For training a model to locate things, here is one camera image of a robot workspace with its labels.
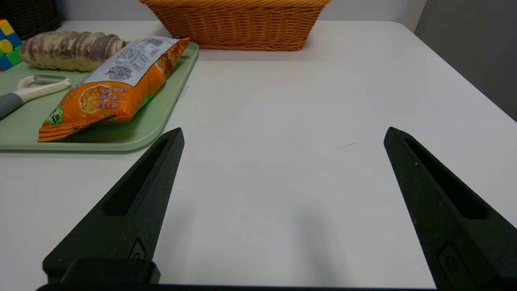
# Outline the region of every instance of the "snack bag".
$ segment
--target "snack bag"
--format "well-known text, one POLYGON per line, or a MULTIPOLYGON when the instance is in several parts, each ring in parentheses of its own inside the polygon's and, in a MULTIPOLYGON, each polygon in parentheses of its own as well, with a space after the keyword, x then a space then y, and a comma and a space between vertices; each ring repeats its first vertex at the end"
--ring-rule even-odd
POLYGON ((188 39, 132 41, 74 86, 39 129, 38 142, 57 141, 101 122, 128 122, 170 76, 188 39))

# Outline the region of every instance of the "purple swirl bread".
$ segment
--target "purple swirl bread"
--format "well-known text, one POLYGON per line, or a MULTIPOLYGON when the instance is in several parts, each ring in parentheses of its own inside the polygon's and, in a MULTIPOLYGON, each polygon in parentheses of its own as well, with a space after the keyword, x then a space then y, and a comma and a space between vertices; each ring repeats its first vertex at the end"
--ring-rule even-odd
POLYGON ((21 55, 40 68, 93 71, 125 45, 113 34, 44 32, 24 42, 21 55))

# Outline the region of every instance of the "colorful cube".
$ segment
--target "colorful cube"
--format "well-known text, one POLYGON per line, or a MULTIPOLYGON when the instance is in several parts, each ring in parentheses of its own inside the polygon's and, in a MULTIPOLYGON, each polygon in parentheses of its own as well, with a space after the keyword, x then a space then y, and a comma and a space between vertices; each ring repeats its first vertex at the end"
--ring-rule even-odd
POLYGON ((22 41, 9 22, 0 19, 0 71, 6 71, 22 62, 20 48, 22 41))

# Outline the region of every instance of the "white wall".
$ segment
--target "white wall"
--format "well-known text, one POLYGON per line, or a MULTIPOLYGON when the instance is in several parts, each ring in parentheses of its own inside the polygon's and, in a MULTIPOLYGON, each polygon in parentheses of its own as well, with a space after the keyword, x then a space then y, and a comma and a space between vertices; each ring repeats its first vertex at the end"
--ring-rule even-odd
MULTIPOLYGON (((57 0, 67 20, 153 20, 138 0, 57 0)), ((414 31, 425 0, 333 0, 321 20, 389 20, 414 31)))

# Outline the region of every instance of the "gray wall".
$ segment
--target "gray wall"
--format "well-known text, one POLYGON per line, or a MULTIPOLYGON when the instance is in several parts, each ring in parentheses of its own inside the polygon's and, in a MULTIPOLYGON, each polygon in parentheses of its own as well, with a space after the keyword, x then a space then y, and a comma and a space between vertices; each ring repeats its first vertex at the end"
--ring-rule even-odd
POLYGON ((429 0, 417 35, 517 121, 517 0, 429 0))

